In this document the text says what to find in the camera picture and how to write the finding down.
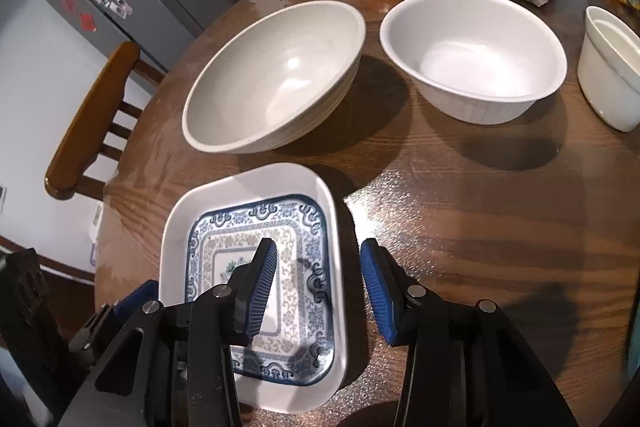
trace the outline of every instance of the fridge magnet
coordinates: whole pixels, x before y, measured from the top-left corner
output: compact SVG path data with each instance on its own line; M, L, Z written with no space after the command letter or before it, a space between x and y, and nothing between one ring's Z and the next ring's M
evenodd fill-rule
M95 21L89 13L80 14L80 22L82 23L82 29L88 32L95 32Z

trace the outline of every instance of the white rectangular dish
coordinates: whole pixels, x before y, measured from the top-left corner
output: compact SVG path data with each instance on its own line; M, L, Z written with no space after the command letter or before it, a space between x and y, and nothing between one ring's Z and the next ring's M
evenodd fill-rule
M226 282L263 237L278 270L260 333L231 348L238 399L304 412L334 395L347 366L334 201L313 171L279 163L187 192L164 228L159 298L171 306Z

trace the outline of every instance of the blue and white porcelain plate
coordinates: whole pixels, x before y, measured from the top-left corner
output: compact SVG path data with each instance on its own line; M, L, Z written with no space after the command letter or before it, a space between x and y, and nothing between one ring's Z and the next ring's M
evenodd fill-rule
M292 194L201 215L188 239L185 301L228 281L261 238L278 247L278 270L260 333L231 347L234 371L287 385L321 380L334 361L327 242L321 207Z

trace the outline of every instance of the wood grain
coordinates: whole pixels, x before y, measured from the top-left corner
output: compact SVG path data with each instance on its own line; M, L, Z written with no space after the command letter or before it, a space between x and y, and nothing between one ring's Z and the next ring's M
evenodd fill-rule
M123 42L102 68L100 75L82 101L66 130L44 178L46 191L58 200L68 200L79 193L102 199L104 182L84 176L84 172L102 154L118 161L122 152L104 143L108 132L126 138L129 130L113 123L118 110L137 118L137 107L123 101L129 73L135 69L158 86L164 75L140 60L140 49L133 42Z
M636 31L638 21L616 0L551 0L542 8L513 0L558 35L567 78L516 120L479 126L436 110L386 58L380 23L402 0L341 0L362 12L367 39L353 86L334 113L272 152L193 150L181 116L201 69L249 24L305 1L241 0L165 78L106 187L96 303L112 303L158 277L162 230L185 192L272 162L296 162L322 176L341 212L348 377L323 407L300 415L245 409L247 425L392 424L406 350L378 335L362 291L357 245L369 236L442 297L496 301L580 425L597 425L623 388L640 268L640 131L619 133L601 121L580 91L576 68L586 6L606 8Z

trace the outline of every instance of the chair backrest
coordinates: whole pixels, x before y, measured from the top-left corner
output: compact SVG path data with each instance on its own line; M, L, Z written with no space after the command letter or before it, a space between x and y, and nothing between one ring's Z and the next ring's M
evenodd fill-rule
M57 200L68 200L76 192L94 200L102 199L104 182L84 175L99 154L118 161L122 151L104 143L107 133L128 139L131 131L113 121L116 113L138 119L142 111L124 102L124 87L135 70L158 86L164 75L140 60L133 42L118 46L89 90L65 137L53 156L44 179L45 189Z

